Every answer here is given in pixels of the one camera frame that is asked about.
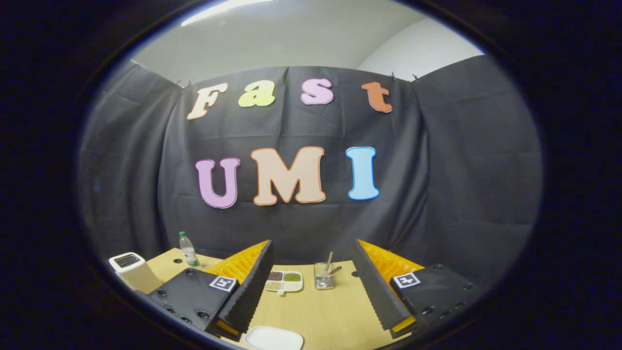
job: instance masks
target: table surface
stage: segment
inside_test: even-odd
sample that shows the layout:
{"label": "table surface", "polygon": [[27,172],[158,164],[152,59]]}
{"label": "table surface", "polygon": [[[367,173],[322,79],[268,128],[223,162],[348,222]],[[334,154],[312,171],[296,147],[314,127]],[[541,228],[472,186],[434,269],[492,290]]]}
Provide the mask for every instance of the table surface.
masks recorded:
{"label": "table surface", "polygon": [[[204,270],[222,259],[197,255]],[[173,260],[182,259],[182,263]],[[147,262],[155,275],[165,283],[188,267],[183,253],[173,248]],[[313,265],[274,265],[274,271],[296,271],[302,274],[302,290],[277,295],[264,290],[249,329],[256,326],[270,326],[296,332],[304,338],[302,349],[306,350],[361,350],[376,349],[393,343],[391,333],[383,330],[374,312],[360,278],[352,276],[354,263],[334,262],[341,266],[335,273],[335,288],[316,290],[313,285]],[[254,347],[244,342],[230,343],[246,349]]]}

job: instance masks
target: white tray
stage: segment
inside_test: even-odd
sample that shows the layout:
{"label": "white tray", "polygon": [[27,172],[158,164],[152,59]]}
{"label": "white tray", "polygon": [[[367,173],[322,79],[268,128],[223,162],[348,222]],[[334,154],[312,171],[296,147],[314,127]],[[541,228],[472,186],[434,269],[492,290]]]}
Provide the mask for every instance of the white tray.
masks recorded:
{"label": "white tray", "polygon": [[[280,280],[267,280],[266,284],[264,285],[265,290],[275,291],[278,295],[283,296],[283,294],[287,291],[292,292],[292,291],[299,291],[302,289],[303,279],[302,279],[302,274],[300,272],[296,272],[296,271],[271,271],[271,272],[281,272],[283,276],[281,277]],[[295,273],[296,275],[300,276],[300,281],[285,281],[285,275],[288,273]],[[279,289],[269,289],[267,286],[268,286],[268,283],[270,282],[280,283],[281,287]]]}
{"label": "white tray", "polygon": [[260,350],[300,350],[304,342],[298,333],[267,326],[251,328],[244,341]]}

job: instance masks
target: black curtain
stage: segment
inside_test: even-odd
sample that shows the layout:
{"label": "black curtain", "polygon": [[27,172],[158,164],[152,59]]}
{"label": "black curtain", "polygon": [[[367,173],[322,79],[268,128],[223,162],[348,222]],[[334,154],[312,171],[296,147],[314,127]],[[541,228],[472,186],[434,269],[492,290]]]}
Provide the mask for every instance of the black curtain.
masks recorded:
{"label": "black curtain", "polygon": [[[301,85],[311,78],[332,83],[334,99],[306,105]],[[269,106],[243,108],[238,99],[255,81],[276,86]],[[201,118],[187,120],[197,90],[228,83],[225,93]],[[392,112],[370,105],[362,85],[379,82],[390,91],[385,101]],[[413,86],[405,80],[350,69],[281,67],[234,73],[194,84],[182,92],[167,127],[160,167],[159,204],[171,246],[186,231],[198,252],[225,258],[251,244],[272,239],[277,263],[313,263],[328,257],[348,259],[352,241],[363,239],[387,249],[408,246],[411,258],[423,256],[417,225],[425,203],[427,142]],[[301,204],[279,197],[272,206],[257,206],[258,171],[250,158],[254,149],[276,149],[286,166],[305,146],[324,149],[320,179],[326,199]],[[367,201],[348,197],[353,186],[352,163],[346,150],[369,146],[374,183],[380,195]],[[215,209],[198,189],[195,163],[212,159],[213,187],[225,193],[223,158],[238,158],[238,199],[233,207]]]}
{"label": "black curtain", "polygon": [[78,153],[78,198],[93,248],[146,259],[170,248],[157,207],[157,180],[170,113],[181,89],[135,63],[101,89]]}
{"label": "black curtain", "polygon": [[[302,103],[302,83],[327,78],[334,100]],[[243,108],[246,85],[271,80],[275,102]],[[201,88],[228,83],[201,118],[186,117]],[[374,110],[362,84],[389,90],[393,110]],[[80,151],[80,195],[103,258],[134,251],[145,258],[188,233],[199,253],[225,258],[273,239],[277,263],[312,263],[335,252],[348,259],[363,239],[417,263],[440,262],[487,285],[528,238],[542,182],[533,120],[511,81],[486,56],[415,82],[328,67],[234,73],[180,88],[131,62],[104,87]],[[319,203],[279,197],[257,206],[250,153],[275,148],[286,166],[304,146],[324,149]],[[369,146],[380,195],[348,197],[345,151]],[[195,163],[212,159],[213,188],[225,193],[223,158],[238,158],[238,198],[230,208],[201,198]]]}
{"label": "black curtain", "polygon": [[536,219],[543,169],[534,120],[485,55],[413,86],[429,136],[428,262],[489,285],[518,257]]}

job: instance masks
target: ceiling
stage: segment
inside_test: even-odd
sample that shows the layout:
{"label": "ceiling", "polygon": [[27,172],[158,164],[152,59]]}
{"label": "ceiling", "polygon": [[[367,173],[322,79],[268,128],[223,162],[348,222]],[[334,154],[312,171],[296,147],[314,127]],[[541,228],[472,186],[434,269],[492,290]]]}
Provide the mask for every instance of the ceiling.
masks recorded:
{"label": "ceiling", "polygon": [[165,33],[133,59],[186,86],[264,67],[357,68],[409,25],[426,18],[390,0],[275,0],[215,14]]}

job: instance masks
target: glass cup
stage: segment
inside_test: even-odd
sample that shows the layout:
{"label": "glass cup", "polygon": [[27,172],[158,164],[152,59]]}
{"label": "glass cup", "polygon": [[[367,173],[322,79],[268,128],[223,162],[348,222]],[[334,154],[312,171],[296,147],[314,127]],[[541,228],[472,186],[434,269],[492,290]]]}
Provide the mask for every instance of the glass cup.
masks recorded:
{"label": "glass cup", "polygon": [[335,287],[335,275],[329,275],[329,273],[334,270],[335,267],[333,264],[330,264],[328,268],[328,272],[324,275],[324,271],[326,270],[326,263],[315,263],[313,265],[313,272],[315,275],[315,289],[333,289]]}

